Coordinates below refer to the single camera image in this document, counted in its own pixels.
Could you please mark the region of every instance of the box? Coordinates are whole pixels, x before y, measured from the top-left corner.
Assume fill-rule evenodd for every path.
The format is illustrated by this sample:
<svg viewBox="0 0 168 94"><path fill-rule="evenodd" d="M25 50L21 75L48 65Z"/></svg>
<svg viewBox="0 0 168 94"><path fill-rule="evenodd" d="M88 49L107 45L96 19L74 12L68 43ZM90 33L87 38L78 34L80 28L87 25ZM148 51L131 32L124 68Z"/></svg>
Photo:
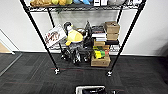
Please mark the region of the box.
<svg viewBox="0 0 168 94"><path fill-rule="evenodd" d="M117 40L119 34L107 34L107 40Z"/></svg>
<svg viewBox="0 0 168 94"><path fill-rule="evenodd" d="M104 45L104 46L102 46L102 48L103 48L104 50L108 50L108 49L110 48L110 45Z"/></svg>
<svg viewBox="0 0 168 94"><path fill-rule="evenodd" d="M107 6L107 0L101 0L101 6Z"/></svg>
<svg viewBox="0 0 168 94"><path fill-rule="evenodd" d="M94 0L94 6L100 6L100 0Z"/></svg>
<svg viewBox="0 0 168 94"><path fill-rule="evenodd" d="M94 55L92 55L91 58L91 66L97 66L97 67L108 67L110 64L110 57L109 55L105 55L103 59L96 59Z"/></svg>
<svg viewBox="0 0 168 94"><path fill-rule="evenodd" d="M77 86L76 94L83 94L82 93L83 89L92 89L92 88L104 88L105 89L105 86Z"/></svg>
<svg viewBox="0 0 168 94"><path fill-rule="evenodd" d="M120 25L116 21L105 22L105 29L107 33L119 33Z"/></svg>
<svg viewBox="0 0 168 94"><path fill-rule="evenodd" d="M94 46L104 46L105 45L105 42L104 41L96 41L94 39Z"/></svg>

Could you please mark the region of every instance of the yellow object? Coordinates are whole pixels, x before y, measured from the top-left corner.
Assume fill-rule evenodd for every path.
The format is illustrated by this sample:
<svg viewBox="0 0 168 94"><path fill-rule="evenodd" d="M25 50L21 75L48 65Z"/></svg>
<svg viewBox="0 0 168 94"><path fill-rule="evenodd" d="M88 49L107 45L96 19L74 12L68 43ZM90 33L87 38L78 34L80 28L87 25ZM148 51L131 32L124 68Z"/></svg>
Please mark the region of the yellow object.
<svg viewBox="0 0 168 94"><path fill-rule="evenodd" d="M76 30L71 31L68 34L66 45L69 46L71 42L80 42L83 40L83 36Z"/></svg>
<svg viewBox="0 0 168 94"><path fill-rule="evenodd" d="M64 6L66 4L66 0L59 0L59 4Z"/></svg>
<svg viewBox="0 0 168 94"><path fill-rule="evenodd" d="M71 44L71 41L66 42L66 46L69 46Z"/></svg>
<svg viewBox="0 0 168 94"><path fill-rule="evenodd" d="M66 4L72 4L72 0L66 0Z"/></svg>
<svg viewBox="0 0 168 94"><path fill-rule="evenodd" d="M95 57L98 59L98 58L101 58L101 53L100 51L94 51L95 52Z"/></svg>
<svg viewBox="0 0 168 94"><path fill-rule="evenodd" d="M57 5L57 4L58 4L58 0L52 0L52 3L53 3L54 5Z"/></svg>
<svg viewBox="0 0 168 94"><path fill-rule="evenodd" d="M93 46L93 50L98 50L97 46Z"/></svg>

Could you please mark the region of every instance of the book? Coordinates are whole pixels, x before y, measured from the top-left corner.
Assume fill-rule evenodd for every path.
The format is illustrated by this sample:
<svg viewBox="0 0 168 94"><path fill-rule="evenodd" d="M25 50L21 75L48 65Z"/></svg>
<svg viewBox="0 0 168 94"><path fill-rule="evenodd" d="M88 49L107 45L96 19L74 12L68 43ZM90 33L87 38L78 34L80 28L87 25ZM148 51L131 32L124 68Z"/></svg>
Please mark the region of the book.
<svg viewBox="0 0 168 94"><path fill-rule="evenodd" d="M106 32L103 26L92 26L92 37L106 38Z"/></svg>
<svg viewBox="0 0 168 94"><path fill-rule="evenodd" d="M119 41L118 40L107 40L105 41L105 45L118 45Z"/></svg>
<svg viewBox="0 0 168 94"><path fill-rule="evenodd" d="M54 45L58 44L61 40L67 38L67 35L61 25L57 25L45 34L45 43L47 48L52 48Z"/></svg>
<svg viewBox="0 0 168 94"><path fill-rule="evenodd" d="M96 41L106 41L106 37L96 37Z"/></svg>

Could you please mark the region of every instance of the caster wheel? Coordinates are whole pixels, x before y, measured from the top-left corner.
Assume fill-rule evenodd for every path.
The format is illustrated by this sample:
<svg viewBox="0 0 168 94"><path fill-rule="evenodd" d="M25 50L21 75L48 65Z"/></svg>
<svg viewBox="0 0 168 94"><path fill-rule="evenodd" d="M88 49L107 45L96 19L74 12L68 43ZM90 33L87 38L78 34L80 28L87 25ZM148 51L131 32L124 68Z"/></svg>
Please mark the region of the caster wheel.
<svg viewBox="0 0 168 94"><path fill-rule="evenodd" d="M87 58L87 57L84 57L84 61L85 61L85 62L88 62L88 58Z"/></svg>
<svg viewBox="0 0 168 94"><path fill-rule="evenodd" d="M79 60L77 60L76 58L73 59L73 64L74 64L75 66L79 66L79 63L80 63Z"/></svg>
<svg viewBox="0 0 168 94"><path fill-rule="evenodd" d="M58 74L60 73L60 70L59 69L55 69L55 74Z"/></svg>
<svg viewBox="0 0 168 94"><path fill-rule="evenodd" d="M109 72L107 72L107 74L106 74L108 77L110 77L111 75L112 75L112 72L111 71L109 71Z"/></svg>
<svg viewBox="0 0 168 94"><path fill-rule="evenodd" d="M65 55L61 55L61 59L65 59Z"/></svg>

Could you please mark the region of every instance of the white box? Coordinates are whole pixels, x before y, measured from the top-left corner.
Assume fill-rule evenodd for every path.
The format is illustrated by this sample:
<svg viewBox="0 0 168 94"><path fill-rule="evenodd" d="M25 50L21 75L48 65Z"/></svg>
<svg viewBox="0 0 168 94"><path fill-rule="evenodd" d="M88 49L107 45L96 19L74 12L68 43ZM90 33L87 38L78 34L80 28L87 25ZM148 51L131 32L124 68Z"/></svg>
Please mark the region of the white box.
<svg viewBox="0 0 168 94"><path fill-rule="evenodd" d="M107 0L101 0L101 6L107 6Z"/></svg>
<svg viewBox="0 0 168 94"><path fill-rule="evenodd" d="M100 6L100 0L94 0L94 6Z"/></svg>
<svg viewBox="0 0 168 94"><path fill-rule="evenodd" d="M105 86L78 86L76 87L76 94L82 94L83 89L89 88L105 88Z"/></svg>
<svg viewBox="0 0 168 94"><path fill-rule="evenodd" d="M133 0L133 4L136 5L136 4L140 4L142 2L142 0Z"/></svg>

